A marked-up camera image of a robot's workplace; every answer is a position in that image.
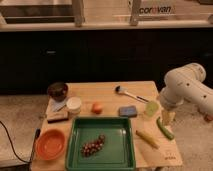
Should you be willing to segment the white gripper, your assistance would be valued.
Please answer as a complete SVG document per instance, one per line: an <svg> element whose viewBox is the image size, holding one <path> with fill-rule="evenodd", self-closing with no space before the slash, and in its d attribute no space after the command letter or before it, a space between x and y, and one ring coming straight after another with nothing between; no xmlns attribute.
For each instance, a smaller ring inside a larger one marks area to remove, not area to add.
<svg viewBox="0 0 213 171"><path fill-rule="evenodd" d="M162 123L167 126L169 123L171 124L174 121L176 113L172 111L175 109L175 105L167 101L164 97L160 97L159 101L165 110L162 112Z"/></svg>

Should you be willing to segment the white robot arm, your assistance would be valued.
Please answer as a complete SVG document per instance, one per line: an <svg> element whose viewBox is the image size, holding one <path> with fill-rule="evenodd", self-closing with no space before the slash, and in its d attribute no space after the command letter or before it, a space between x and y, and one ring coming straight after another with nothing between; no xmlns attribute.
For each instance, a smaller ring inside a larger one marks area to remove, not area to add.
<svg viewBox="0 0 213 171"><path fill-rule="evenodd" d="M205 68L198 63L168 71L164 76L165 87L159 93L161 106L171 111L187 100L198 106L206 122L213 121L213 88L203 83L205 78Z"/></svg>

